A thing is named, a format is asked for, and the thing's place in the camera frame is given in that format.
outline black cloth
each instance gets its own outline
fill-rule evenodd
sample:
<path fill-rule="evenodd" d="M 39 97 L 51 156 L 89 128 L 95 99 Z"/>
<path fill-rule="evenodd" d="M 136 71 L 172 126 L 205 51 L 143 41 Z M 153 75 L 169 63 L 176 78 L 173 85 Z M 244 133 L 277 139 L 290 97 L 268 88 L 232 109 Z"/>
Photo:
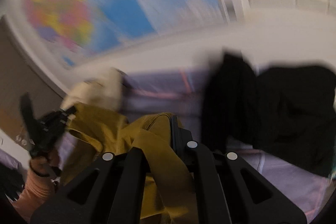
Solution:
<path fill-rule="evenodd" d="M 24 188 L 22 175 L 0 163 L 0 196 L 8 196 L 12 201 L 19 198 Z"/>
<path fill-rule="evenodd" d="M 202 143 L 226 151 L 228 135 L 320 176 L 333 162 L 336 75 L 322 66 L 272 67 L 256 76 L 225 54 L 205 89 Z"/>
<path fill-rule="evenodd" d="M 19 215 L 7 196 L 0 191 L 0 215 L 1 224 L 27 224 L 27 222 Z"/>

